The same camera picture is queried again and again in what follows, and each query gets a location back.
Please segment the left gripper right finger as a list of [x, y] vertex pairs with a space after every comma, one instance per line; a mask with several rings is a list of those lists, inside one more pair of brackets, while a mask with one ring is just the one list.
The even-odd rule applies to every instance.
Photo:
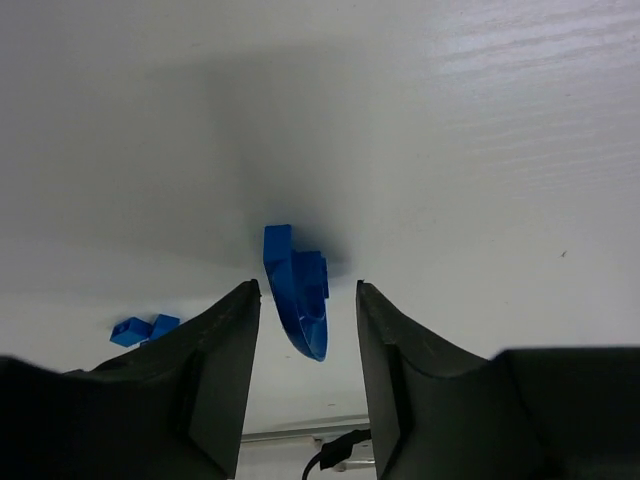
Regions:
[[485, 359], [359, 282], [356, 317], [381, 479], [635, 479], [639, 351], [508, 349]]

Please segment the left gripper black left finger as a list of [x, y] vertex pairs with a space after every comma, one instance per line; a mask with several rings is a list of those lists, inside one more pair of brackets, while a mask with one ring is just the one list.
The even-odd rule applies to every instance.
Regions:
[[1, 360], [5, 479], [231, 479], [260, 318], [256, 281], [90, 370]]

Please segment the blue lego piece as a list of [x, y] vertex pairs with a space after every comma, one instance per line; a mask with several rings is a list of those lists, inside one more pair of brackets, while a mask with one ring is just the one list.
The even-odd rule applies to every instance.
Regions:
[[264, 228], [263, 265], [288, 339], [305, 357], [324, 361], [328, 351], [326, 258], [318, 250], [295, 249], [290, 225], [269, 225]]

